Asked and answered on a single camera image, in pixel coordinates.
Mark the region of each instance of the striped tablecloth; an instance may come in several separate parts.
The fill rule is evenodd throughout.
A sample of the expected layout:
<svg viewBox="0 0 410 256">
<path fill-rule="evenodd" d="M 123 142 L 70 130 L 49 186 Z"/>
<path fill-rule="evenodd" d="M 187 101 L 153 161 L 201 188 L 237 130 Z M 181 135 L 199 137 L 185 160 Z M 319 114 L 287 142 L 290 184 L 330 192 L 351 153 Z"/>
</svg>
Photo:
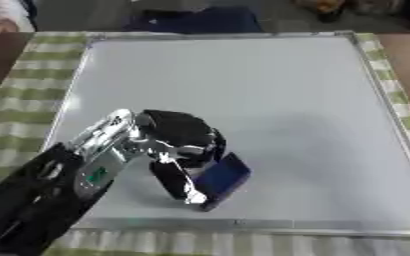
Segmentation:
<svg viewBox="0 0 410 256">
<path fill-rule="evenodd" d="M 39 151 L 91 35 L 37 33 L 0 86 L 0 180 Z M 410 104 L 382 46 L 372 34 L 357 37 L 410 137 Z M 46 255 L 410 256 L 410 239 L 72 230 Z"/>
</svg>

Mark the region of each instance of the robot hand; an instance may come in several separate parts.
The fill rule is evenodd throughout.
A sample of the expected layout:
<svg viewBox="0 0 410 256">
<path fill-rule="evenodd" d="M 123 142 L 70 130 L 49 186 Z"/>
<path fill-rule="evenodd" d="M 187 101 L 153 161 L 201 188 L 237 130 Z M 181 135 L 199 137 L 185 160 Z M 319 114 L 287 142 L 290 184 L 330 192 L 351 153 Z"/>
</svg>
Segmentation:
<svg viewBox="0 0 410 256">
<path fill-rule="evenodd" d="M 151 171 L 175 199 L 202 204 L 206 195 L 185 168 L 218 161 L 224 150 L 219 132 L 192 115 L 117 110 L 0 183 L 0 254 L 40 255 L 142 155 L 153 159 Z"/>
</svg>

